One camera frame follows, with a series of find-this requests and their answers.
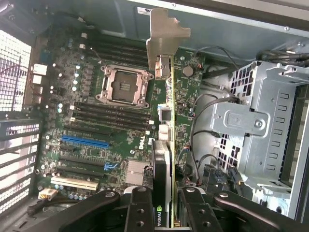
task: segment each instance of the blue connector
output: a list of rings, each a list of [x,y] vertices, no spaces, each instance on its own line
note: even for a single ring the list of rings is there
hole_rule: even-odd
[[[61,137],[61,140],[64,142],[68,142],[68,143],[83,144],[83,145],[88,145],[88,146],[97,146],[100,148],[110,147],[110,144],[107,142],[95,141],[91,139],[82,139],[82,138],[77,138],[77,137],[67,136],[67,135],[63,135]]]

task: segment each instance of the ram slot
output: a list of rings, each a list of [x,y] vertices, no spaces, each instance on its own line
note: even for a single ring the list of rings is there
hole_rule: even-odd
[[[85,106],[79,106],[77,111],[85,111],[85,112],[91,112],[91,113],[98,113],[100,115],[105,115],[105,116],[113,116],[117,118],[123,118],[127,120],[132,120],[132,121],[137,121],[137,122],[144,122],[148,123],[149,120],[145,118],[140,118],[139,116],[128,116],[128,115],[123,115],[119,114],[118,112],[110,111],[110,110],[102,110],[102,109],[97,109],[97,108],[90,108],[90,107],[85,107]]]
[[[98,173],[98,172],[92,172],[88,170],[83,170],[83,169],[78,169],[78,168],[69,168],[69,167],[56,167],[56,170],[58,172],[68,172],[68,173],[75,173],[75,174],[81,174],[81,175],[86,175],[86,176],[93,176],[93,177],[98,177],[98,178],[103,178],[104,174]]]
[[[147,118],[148,119],[148,118],[152,117],[150,114],[147,114],[147,113],[143,113],[143,112],[139,112],[139,111],[133,111],[133,110],[128,110],[128,109],[124,109],[124,108],[117,107],[117,106],[107,106],[107,105],[102,105],[102,104],[101,105],[94,105],[94,104],[78,102],[78,101],[76,101],[74,103],[74,105],[76,107],[86,106],[86,107],[97,108],[97,109],[108,109],[110,111],[118,112],[119,114],[122,114],[122,115],[139,116],[139,118]]]
[[[146,123],[146,122],[137,122],[137,121],[131,121],[129,119],[116,118],[116,117],[113,117],[113,116],[98,115],[98,114],[92,113],[92,112],[74,112],[73,117],[76,117],[76,116],[95,117],[95,118],[106,120],[106,121],[111,120],[111,121],[114,121],[116,123],[141,126],[141,127],[145,127],[145,128],[147,128],[149,126],[149,124]]]
[[[78,159],[78,158],[68,157],[68,156],[59,156],[58,159],[62,160],[62,161],[89,164],[89,165],[98,166],[98,167],[104,167],[105,166],[104,163],[100,163],[100,162],[96,162],[96,161],[90,161],[90,160],[86,160],[86,159]]]
[[[111,137],[112,135],[111,133],[102,132],[99,129],[97,130],[97,129],[92,129],[92,128],[79,127],[75,125],[64,125],[63,128],[68,131],[86,132],[86,133],[91,133],[91,134],[106,135],[108,137]]]
[[[140,132],[140,133],[145,133],[145,129],[138,129],[138,128],[125,126],[125,125],[121,125],[121,124],[115,124],[115,123],[112,123],[112,122],[102,122],[99,119],[96,120],[96,119],[93,119],[93,118],[75,117],[74,121],[75,122],[77,122],[77,121],[90,122],[90,123],[98,124],[98,125],[103,126],[103,127],[110,127],[110,128],[115,128],[115,129],[124,130],[124,131],[126,131],[126,130],[131,131],[132,130],[132,131],[137,131],[137,132]]]

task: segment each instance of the capacitor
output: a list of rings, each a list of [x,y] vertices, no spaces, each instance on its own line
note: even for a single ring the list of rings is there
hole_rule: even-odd
[[[194,69],[191,66],[188,65],[183,68],[183,75],[185,77],[191,77],[193,76],[193,74],[194,74]]]
[[[79,197],[79,194],[76,193],[76,194],[74,195],[74,200],[78,200],[78,197]]]
[[[73,199],[73,198],[74,198],[74,195],[75,195],[75,192],[71,192],[71,193],[69,194],[69,198],[70,198],[70,199]]]

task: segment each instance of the screw hole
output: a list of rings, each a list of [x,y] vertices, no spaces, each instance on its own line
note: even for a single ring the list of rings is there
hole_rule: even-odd
[[[143,222],[143,221],[138,221],[138,222],[136,223],[136,225],[137,225],[138,227],[142,227],[142,226],[144,225],[144,222]]]
[[[210,227],[211,226],[211,223],[209,221],[204,221],[203,222],[203,226],[205,227]]]
[[[277,207],[276,212],[277,212],[277,213],[280,213],[280,214],[282,213],[282,209],[281,209],[280,206]]]

